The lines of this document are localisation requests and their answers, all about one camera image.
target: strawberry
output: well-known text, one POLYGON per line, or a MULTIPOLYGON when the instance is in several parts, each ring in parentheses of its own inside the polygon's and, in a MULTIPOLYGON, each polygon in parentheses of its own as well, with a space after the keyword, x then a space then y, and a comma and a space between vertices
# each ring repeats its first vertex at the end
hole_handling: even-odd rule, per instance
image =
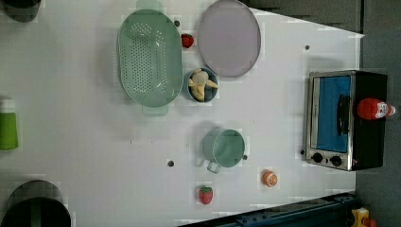
POLYGON ((203 187, 200 189, 200 201, 207 205, 212 201, 213 189, 211 187, 203 187))
POLYGON ((192 37, 189 34, 182 34, 181 35, 181 43, 183 44, 183 47, 189 48, 194 43, 194 37, 192 37))

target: green bottle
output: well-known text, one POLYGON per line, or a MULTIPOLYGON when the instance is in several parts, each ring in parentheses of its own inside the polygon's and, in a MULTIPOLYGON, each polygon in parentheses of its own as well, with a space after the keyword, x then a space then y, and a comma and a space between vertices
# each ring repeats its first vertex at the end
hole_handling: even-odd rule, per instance
POLYGON ((0 150, 15 148, 18 148, 15 102, 11 99, 0 99, 0 150))

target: toaster oven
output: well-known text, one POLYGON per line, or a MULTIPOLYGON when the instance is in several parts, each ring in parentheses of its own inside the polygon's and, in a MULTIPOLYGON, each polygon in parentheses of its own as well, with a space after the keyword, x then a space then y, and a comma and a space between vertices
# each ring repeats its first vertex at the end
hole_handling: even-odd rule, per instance
POLYGON ((356 70, 310 74, 308 163, 348 171, 383 165, 386 119, 365 120, 357 115, 357 104, 367 97, 386 101, 387 76, 356 70))

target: green mug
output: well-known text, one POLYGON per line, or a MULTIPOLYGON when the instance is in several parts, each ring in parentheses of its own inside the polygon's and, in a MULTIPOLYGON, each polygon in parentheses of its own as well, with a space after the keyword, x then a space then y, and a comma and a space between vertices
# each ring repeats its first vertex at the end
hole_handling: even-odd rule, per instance
POLYGON ((220 168, 238 164, 245 152, 245 141, 235 130, 214 129, 203 140, 203 153, 209 165, 207 170, 218 173, 220 168))
POLYGON ((0 150, 18 148, 15 102, 0 99, 0 150))

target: gray floor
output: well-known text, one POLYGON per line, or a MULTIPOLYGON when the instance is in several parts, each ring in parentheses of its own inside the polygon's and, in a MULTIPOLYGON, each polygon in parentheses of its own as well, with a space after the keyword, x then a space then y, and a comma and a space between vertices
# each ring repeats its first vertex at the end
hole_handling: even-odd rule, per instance
POLYGON ((364 0, 363 10, 358 7, 362 0, 242 2, 252 8, 363 31, 361 66, 389 76, 388 102, 397 107, 398 114, 386 122, 384 166, 357 172, 356 194, 380 226, 401 226, 401 1, 364 0))
POLYGON ((366 1, 364 21, 362 66, 389 76, 398 115, 386 122, 384 166, 357 172, 356 193, 380 226, 401 226, 401 1, 366 1))
POLYGON ((360 32, 361 0, 240 0, 274 13, 360 32))

